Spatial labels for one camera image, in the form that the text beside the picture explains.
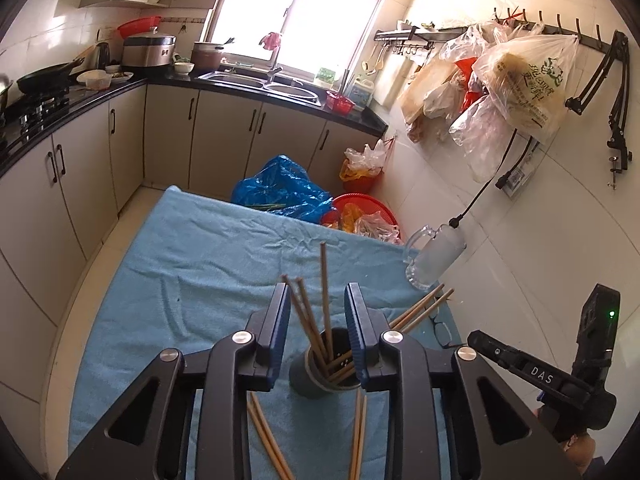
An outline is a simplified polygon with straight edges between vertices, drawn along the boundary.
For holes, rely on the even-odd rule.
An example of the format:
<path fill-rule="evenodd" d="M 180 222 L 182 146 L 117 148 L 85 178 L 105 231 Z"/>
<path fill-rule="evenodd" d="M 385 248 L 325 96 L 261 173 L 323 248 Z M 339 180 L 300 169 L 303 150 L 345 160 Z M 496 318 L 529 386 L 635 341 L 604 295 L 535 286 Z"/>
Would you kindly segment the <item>right hand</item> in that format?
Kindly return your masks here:
<path fill-rule="evenodd" d="M 574 434 L 561 446 L 579 473 L 584 474 L 593 460 L 596 441 L 588 432 L 584 432 L 583 434 Z"/>

